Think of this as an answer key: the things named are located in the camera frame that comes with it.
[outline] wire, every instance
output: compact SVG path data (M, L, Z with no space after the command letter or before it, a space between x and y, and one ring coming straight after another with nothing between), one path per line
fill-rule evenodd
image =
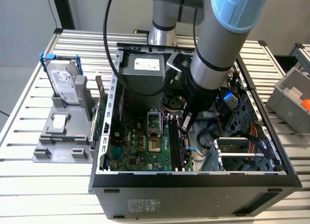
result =
M194 15L194 23L193 23L193 38L194 38L194 45L195 48L197 47L197 42L196 42L196 17L197 17L197 8L195 9L195 15Z
M109 16L109 11L110 11L110 6L111 6L111 3L112 3L112 0L108 0L107 2L107 6L106 6L106 12L105 12L105 18L104 18L104 21L103 21L103 44L104 44L104 47L105 47L105 51L106 51L106 55L107 55L107 58L108 58L108 62L112 68L112 71L113 73L115 74L115 76L117 77L117 79L120 81L120 83L124 86L124 88L126 88L127 90L139 95L139 96L156 96L160 93L162 93L166 87L170 84L170 81L171 80L167 80L165 81L164 83L164 86L162 88L160 88L159 90L155 91L155 92L151 92L151 93L141 93L135 89L133 89L132 87L130 87L129 83L127 83L122 76L119 75L118 71L116 70L115 68L115 65L113 63L113 60L111 58L111 55L110 55L110 50L109 50L109 47L108 47L108 39L107 39L107 23L108 23L108 16Z
M173 98L173 96L170 96L170 98L168 99L168 103L167 103L167 105L169 105L169 104L170 104L170 101L172 100L172 98Z
M6 116L10 116L10 115L7 114L6 112L2 112L1 110L0 110L0 113L2 113L3 115L6 115Z
M52 13L52 15L53 15L53 18L54 18L54 21L55 21L56 28L58 28L58 26L57 26L57 22L56 22L56 19L55 19L55 16L54 16L54 13L53 13L53 10L52 10L52 7L51 7L51 5L50 5L50 1L49 1L49 0L48 0L48 4L49 4L50 12L51 12L51 13Z
M189 151L194 151L194 152L196 152L197 155L199 155L200 157L204 157L204 155L200 154L200 153L198 152L198 150L189 150Z
M165 110L169 111L169 112L181 112L183 110L181 109L170 109L170 108L167 108L164 104L161 105Z
M249 129L248 129L248 132L247 132L247 135L252 135L252 123L250 123L250 126L249 126ZM253 148L253 144L251 141L248 142L249 143L249 147L248 147L248 153L251 153L252 152L252 148Z
M253 127L253 134L255 135L255 137L258 137L258 134L257 134L257 129L256 127L251 123L252 127ZM253 143L253 147L252 147L252 153L254 153L254 148L255 148L255 144Z
M219 131L219 136L222 137L222 127L221 127L221 122L219 121L219 116L217 116L217 124L218 124L218 131Z
M195 151L195 152L197 153L197 155L199 155L200 157L204 157L204 155L201 154L201 153L199 152L199 150L198 150L196 147L192 147L192 146L187 145L187 146L186 146L186 150Z

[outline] aluminum extrusion table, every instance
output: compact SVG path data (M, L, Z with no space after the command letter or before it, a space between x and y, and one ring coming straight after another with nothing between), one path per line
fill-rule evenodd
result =
M147 35L109 34L108 44L112 57L115 56L117 42L146 44ZM178 46L194 47L192 37L179 36ZM87 87L92 89L92 95L99 95L96 73L101 74L108 92L112 71L101 33L64 30L52 36L45 53L63 56L79 54L84 75L88 78ZM273 85L282 78L284 72L264 42L246 41L240 55L258 95L265 103L273 91ZM96 196L88 194L91 164L31 161L52 107L51 96L52 89L47 75L38 64L0 133L0 223L108 222ZM160 219L139 220L139 223L310 223L310 136L297 135L276 114L268 112L268 115L299 175L303 185L300 191L254 218Z
M310 74L310 45L296 43L290 55L295 56L301 66Z

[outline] light blue robot joint cap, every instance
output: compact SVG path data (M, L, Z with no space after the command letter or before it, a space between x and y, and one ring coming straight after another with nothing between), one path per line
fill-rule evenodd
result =
M211 0L219 23L234 33L249 32L257 23L266 0Z

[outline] blue tab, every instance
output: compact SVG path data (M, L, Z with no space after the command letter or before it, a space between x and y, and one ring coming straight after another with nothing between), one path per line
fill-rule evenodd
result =
M193 146L187 145L187 146L186 146L186 150L193 150L193 151L196 151L196 148L193 147Z
M226 99L228 99L228 98L231 97L231 96L232 96L232 93L231 93L231 92L228 92L228 94L225 95L225 97L223 98L223 100L226 100Z
M74 58L77 62L77 70L79 75L83 75L82 65L81 65L81 58L78 56L78 54Z
M45 59L46 60L55 60L56 59L56 54L48 53L48 54L45 55Z

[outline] gray plastic bin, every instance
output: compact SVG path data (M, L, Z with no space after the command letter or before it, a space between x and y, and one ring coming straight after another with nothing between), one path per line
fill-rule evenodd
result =
M310 78L293 68L274 87L267 106L296 132L310 134L310 113L300 105L310 99Z

